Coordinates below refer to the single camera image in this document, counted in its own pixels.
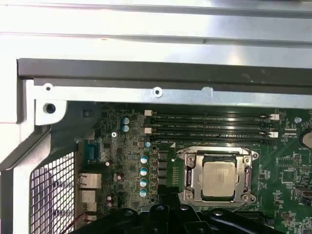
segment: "green circuit board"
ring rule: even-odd
[[[271,114],[278,115],[278,119],[270,119]],[[233,116],[237,132],[229,134],[226,125]],[[260,129],[253,128],[255,122],[261,122]],[[209,129],[213,134],[206,134],[207,130],[203,134],[202,126],[212,126]],[[307,234],[312,230],[311,203],[294,188],[312,187],[312,150],[299,140],[310,128],[309,110],[103,104],[95,139],[85,141],[85,167],[111,162],[103,171],[102,189],[97,193],[97,215],[122,207],[140,211],[156,203],[160,183],[182,191],[184,161],[176,158],[180,149],[246,147],[259,153],[253,161],[251,183],[256,202],[241,210],[263,212],[282,232]],[[222,134],[214,133],[220,129]],[[275,137],[263,135],[262,131],[274,132]],[[95,153],[89,157],[91,148]],[[158,156],[162,152],[166,174],[159,178]],[[110,195],[115,198],[107,201]]]

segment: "red wire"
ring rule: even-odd
[[[78,219],[79,219],[81,216],[83,216],[83,217],[82,217],[82,220],[83,220],[83,221],[86,220],[87,215],[86,215],[85,213],[82,213],[82,214],[78,215],[78,216],[65,228],[65,230],[64,230],[63,232],[61,232],[60,234],[65,234],[66,231],[67,231],[68,229],[70,229],[70,228],[78,221]]]

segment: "cpu socket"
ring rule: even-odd
[[[177,152],[184,160],[182,203],[239,207],[256,202],[251,194],[252,161],[259,154],[247,148],[192,146]]]

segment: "motherboard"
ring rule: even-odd
[[[203,212],[312,234],[312,111],[103,104],[101,114],[84,142],[82,172],[101,174],[90,215],[140,212],[159,187],[178,187]]]

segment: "ventilation grille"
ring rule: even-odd
[[[74,181],[74,153],[32,172],[31,234],[60,234],[74,220]]]

